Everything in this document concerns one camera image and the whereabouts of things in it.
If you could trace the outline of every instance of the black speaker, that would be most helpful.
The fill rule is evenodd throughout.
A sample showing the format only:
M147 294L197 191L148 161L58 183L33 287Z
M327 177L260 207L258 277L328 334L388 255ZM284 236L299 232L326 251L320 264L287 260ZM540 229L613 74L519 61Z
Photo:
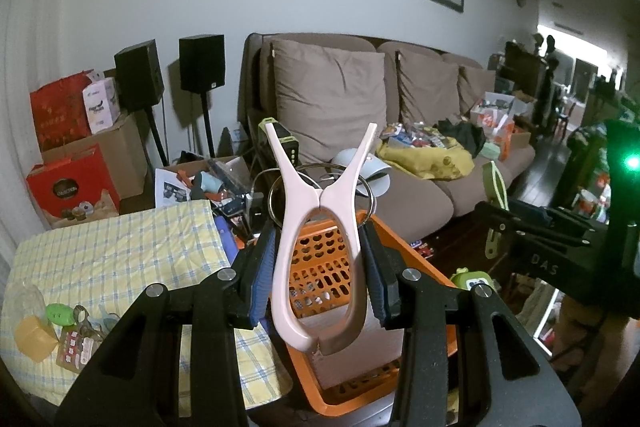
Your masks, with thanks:
M225 36L180 39L180 87L203 94L225 85Z
M162 100L164 83L155 39L125 48L113 58L122 107L134 112Z

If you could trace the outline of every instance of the pink plastic clip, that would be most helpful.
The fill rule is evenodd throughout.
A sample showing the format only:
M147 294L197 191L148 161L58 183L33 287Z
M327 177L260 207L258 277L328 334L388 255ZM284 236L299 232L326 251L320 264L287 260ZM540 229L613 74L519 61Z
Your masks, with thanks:
M287 198L273 273L271 312L278 334L289 346L299 351L309 353L319 348L323 355L330 355L349 346L362 331L367 314L367 286L360 256L354 195L360 169L376 137L377 127L374 123L369 124L345 171L335 183L322 190L303 181L285 154L273 124L268 123L265 126L269 144L280 168ZM351 271L351 301L339 322L321 331L311 331L300 324L291 310L289 271L300 230L310 217L321 213L334 219L347 245Z

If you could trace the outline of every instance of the red gift bag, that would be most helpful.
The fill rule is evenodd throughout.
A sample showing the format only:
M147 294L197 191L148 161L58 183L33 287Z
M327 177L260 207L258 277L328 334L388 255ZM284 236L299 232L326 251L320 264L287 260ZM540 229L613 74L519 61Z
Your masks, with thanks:
M36 165L27 176L33 198L55 229L117 216L120 197L100 147Z
M30 93L40 151L91 136L82 90L91 84L89 71L60 78Z

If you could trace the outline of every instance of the metal ring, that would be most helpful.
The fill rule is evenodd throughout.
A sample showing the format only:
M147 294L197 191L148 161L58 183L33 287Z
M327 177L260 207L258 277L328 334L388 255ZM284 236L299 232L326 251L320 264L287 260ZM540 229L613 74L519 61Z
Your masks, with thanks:
M335 164L335 163L318 162L318 163L309 163L309 164L298 166L298 167L296 167L296 171L300 172L300 171L303 171L305 169L313 169L313 168L338 169L339 171L344 172L344 171L346 171L347 167L344 167L342 165L338 165L338 164ZM360 183L362 183L362 185L364 186L365 190L367 191L367 196L369 198L369 210L367 211L367 215L365 216L363 222L358 225L358 228L360 228L369 219L371 219L372 214L375 214L375 212L377 210L377 207L378 207L378 201L377 201L376 197L373 195L371 187L367 183L366 179L364 179L362 176L358 175L358 181L360 181ZM274 193L276 188L280 187L280 185L282 185L282 176L278 177L278 179L276 179L276 181L273 182L273 185L271 185L271 188L269 189L269 194L267 195L267 210L269 211L269 215L271 216L271 220L275 223L276 227L278 227L279 229L282 229L282 221L279 220L275 216L275 212L273 211L273 193Z

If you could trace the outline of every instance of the orange bag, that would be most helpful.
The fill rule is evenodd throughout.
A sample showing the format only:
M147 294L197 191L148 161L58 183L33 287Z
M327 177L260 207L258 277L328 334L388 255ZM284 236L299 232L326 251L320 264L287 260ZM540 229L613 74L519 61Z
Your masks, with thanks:
M515 122L500 109L484 108L478 123L482 125L486 139L500 147L500 160L505 160L511 152L511 136L515 130Z

